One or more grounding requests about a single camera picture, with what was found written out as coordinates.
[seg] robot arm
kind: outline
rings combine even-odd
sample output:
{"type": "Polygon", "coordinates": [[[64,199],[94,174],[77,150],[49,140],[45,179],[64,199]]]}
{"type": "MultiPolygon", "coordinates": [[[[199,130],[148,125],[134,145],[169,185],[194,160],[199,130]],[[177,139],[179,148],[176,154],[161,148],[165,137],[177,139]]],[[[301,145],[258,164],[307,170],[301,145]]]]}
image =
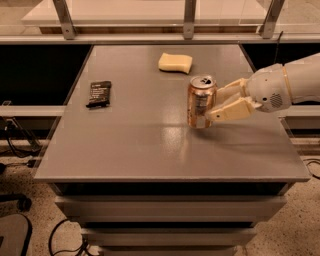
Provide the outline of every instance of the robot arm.
{"type": "Polygon", "coordinates": [[[206,112],[210,121],[249,117],[255,110],[274,112],[292,103],[320,102],[320,53],[285,66],[275,64],[258,70],[217,91],[216,105],[206,112]]]}

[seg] can lid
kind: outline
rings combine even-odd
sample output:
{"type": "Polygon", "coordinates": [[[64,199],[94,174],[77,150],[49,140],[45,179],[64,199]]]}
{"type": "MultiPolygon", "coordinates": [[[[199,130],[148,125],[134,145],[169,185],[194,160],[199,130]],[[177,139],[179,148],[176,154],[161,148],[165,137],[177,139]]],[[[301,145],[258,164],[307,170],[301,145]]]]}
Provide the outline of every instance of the can lid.
{"type": "Polygon", "coordinates": [[[201,75],[192,77],[190,83],[196,88],[208,89],[216,84],[216,80],[214,80],[210,75],[201,75]]]}

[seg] yellow sponge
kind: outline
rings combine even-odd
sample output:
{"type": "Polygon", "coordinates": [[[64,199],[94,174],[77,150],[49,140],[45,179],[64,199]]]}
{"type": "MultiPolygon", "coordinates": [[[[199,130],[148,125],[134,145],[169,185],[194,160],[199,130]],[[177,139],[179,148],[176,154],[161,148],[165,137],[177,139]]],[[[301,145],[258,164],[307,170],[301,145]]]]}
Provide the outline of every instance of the yellow sponge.
{"type": "Polygon", "coordinates": [[[188,55],[172,55],[163,53],[159,59],[159,69],[163,71],[180,71],[189,74],[192,57],[188,55]]]}

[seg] aluminum can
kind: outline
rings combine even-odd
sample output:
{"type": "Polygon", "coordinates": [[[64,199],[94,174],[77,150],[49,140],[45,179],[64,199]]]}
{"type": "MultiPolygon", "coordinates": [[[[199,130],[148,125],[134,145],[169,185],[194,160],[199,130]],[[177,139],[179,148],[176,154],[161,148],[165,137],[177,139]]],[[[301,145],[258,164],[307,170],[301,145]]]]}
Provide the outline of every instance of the aluminum can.
{"type": "Polygon", "coordinates": [[[188,124],[192,128],[208,128],[211,122],[205,113],[214,107],[217,93],[216,80],[210,75],[192,77],[188,87],[188,124]]]}

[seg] black cable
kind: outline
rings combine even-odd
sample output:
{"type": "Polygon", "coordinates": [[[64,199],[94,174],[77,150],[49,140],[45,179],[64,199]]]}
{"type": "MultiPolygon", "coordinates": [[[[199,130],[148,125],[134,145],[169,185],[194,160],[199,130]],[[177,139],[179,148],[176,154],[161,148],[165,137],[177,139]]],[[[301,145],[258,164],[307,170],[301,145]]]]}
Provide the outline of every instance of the black cable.
{"type": "Polygon", "coordinates": [[[310,174],[312,175],[313,178],[317,179],[317,180],[320,180],[320,176],[318,175],[315,175],[312,171],[310,171],[309,169],[309,165],[310,164],[318,164],[320,165],[320,159],[318,158],[308,158],[308,159],[304,159],[303,161],[309,161],[306,165],[307,165],[307,168],[310,172],[310,174]]]}
{"type": "Polygon", "coordinates": [[[10,149],[9,149],[9,150],[6,150],[6,151],[3,151],[3,152],[0,152],[0,156],[5,155],[5,154],[7,154],[7,153],[9,153],[9,152],[11,152],[10,149]]]}
{"type": "Polygon", "coordinates": [[[27,150],[22,150],[22,149],[16,148],[16,147],[12,144],[12,142],[11,142],[11,140],[10,140],[10,136],[9,136],[9,132],[8,132],[8,131],[9,131],[9,125],[6,125],[6,127],[4,128],[5,137],[6,137],[6,140],[7,140],[7,142],[8,142],[8,145],[9,145],[12,153],[13,153],[15,156],[17,156],[17,157],[19,157],[19,158],[25,158],[25,157],[28,157],[28,156],[30,156],[30,155],[34,155],[35,153],[37,153],[37,152],[32,152],[32,151],[27,151],[27,150]]]}
{"type": "Polygon", "coordinates": [[[64,220],[61,220],[54,228],[53,230],[51,231],[51,234],[50,234],[50,237],[49,237],[49,241],[48,241],[48,249],[49,249],[49,253],[50,253],[50,256],[55,256],[59,253],[62,253],[62,252],[77,252],[76,256],[80,256],[83,252],[85,252],[88,256],[96,256],[96,255],[93,255],[91,253],[89,253],[87,247],[88,247],[88,242],[87,240],[85,239],[82,239],[82,244],[81,246],[76,249],[76,250],[60,250],[60,251],[57,251],[55,253],[53,253],[52,251],[52,240],[53,240],[53,236],[54,234],[56,233],[57,229],[63,224],[65,223],[66,221],[68,221],[68,219],[64,219],[64,220]]]}
{"type": "Polygon", "coordinates": [[[277,40],[277,48],[276,48],[276,54],[274,56],[274,61],[273,61],[273,64],[276,64],[277,62],[277,59],[278,59],[278,52],[279,52],[279,44],[280,44],[280,40],[281,40],[281,37],[283,35],[283,31],[281,31],[279,37],[278,37],[278,40],[277,40]]]}

